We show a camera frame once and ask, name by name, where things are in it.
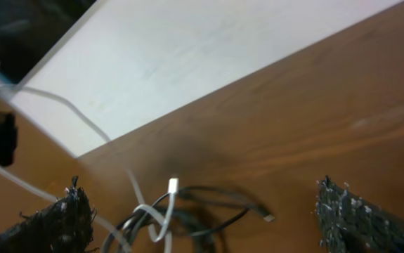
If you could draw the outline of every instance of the metal connector tip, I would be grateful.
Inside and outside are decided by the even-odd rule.
[[[267,222],[271,222],[271,221],[274,221],[274,220],[275,220],[275,217],[273,215],[271,215],[271,214],[264,217],[264,221],[267,221]]]

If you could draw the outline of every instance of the wood grain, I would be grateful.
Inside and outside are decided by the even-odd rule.
[[[79,174],[113,223],[137,205],[126,168],[148,202],[177,174],[184,186],[240,188],[274,212],[274,223],[248,214],[228,228],[227,252],[324,252],[311,212],[315,181],[326,174],[404,219],[404,3],[118,138],[79,164],[27,122],[21,128],[13,170],[55,194]],[[0,217],[44,205],[4,182]],[[0,218],[0,228],[8,224]],[[105,234],[96,226],[94,245]],[[133,249],[161,252],[161,246],[143,233]],[[174,252],[190,249],[189,239],[174,240]]]

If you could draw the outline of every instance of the brown wooden surface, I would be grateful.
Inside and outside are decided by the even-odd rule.
[[[315,181],[326,174],[404,219],[404,3],[94,150],[79,164],[27,122],[22,127],[13,170],[55,194],[79,174],[113,223],[137,205],[126,168],[148,202],[177,174],[184,186],[241,188],[274,212],[274,223],[248,214],[228,228],[230,252],[324,252],[311,212]],[[47,160],[55,164],[44,165]],[[4,182],[0,229],[20,210],[44,205]],[[216,211],[220,219],[232,214]],[[105,234],[96,227],[94,244]],[[151,245],[143,233],[133,249],[160,252]],[[175,239],[174,252],[190,252],[190,240]]]

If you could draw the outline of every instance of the white board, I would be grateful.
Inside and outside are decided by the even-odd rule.
[[[118,138],[400,0],[98,1],[23,80]],[[12,104],[79,157],[103,141],[63,105]]]

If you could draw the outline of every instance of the white surface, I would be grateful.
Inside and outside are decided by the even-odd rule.
[[[24,83],[66,97],[117,138],[398,2],[99,1]],[[56,102],[11,102],[75,157],[103,144]]]

